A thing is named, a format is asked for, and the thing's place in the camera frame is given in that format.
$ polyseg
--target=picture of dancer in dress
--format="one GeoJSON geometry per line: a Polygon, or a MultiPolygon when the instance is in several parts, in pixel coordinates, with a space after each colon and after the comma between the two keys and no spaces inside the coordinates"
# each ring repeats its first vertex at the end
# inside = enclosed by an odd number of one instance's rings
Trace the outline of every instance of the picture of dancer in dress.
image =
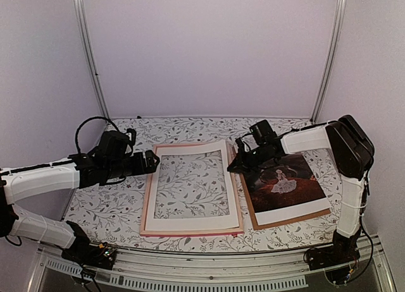
{"type": "Polygon", "coordinates": [[[325,198],[302,154],[269,161],[262,168],[261,171],[244,174],[255,213],[325,198]]]}

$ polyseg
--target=table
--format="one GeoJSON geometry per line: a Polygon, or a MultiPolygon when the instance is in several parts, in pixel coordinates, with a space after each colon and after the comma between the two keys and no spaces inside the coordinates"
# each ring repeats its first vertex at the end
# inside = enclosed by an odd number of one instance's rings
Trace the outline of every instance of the table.
{"type": "MultiPolygon", "coordinates": [[[[262,118],[143,118],[117,119],[121,131],[137,131],[135,150],[152,149],[158,143],[212,142],[245,134],[262,118]]],[[[310,125],[307,119],[268,119],[277,134],[310,125]]],[[[326,150],[304,153],[325,195],[331,214],[286,226],[255,231],[248,214],[240,180],[239,199],[244,234],[199,238],[146,238],[139,235],[146,176],[127,178],[120,185],[77,190],[65,220],[79,224],[94,242],[107,241],[125,248],[171,252],[232,253],[285,250],[328,243],[339,220],[341,184],[326,150]]]]}

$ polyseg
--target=ballerina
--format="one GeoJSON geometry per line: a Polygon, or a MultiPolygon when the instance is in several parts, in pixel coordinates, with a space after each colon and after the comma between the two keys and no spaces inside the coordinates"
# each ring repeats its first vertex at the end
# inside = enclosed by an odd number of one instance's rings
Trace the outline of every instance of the ballerina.
{"type": "Polygon", "coordinates": [[[271,189],[272,193],[288,193],[294,191],[297,188],[297,181],[296,180],[288,180],[283,171],[277,169],[277,179],[278,183],[276,183],[271,189]]]}

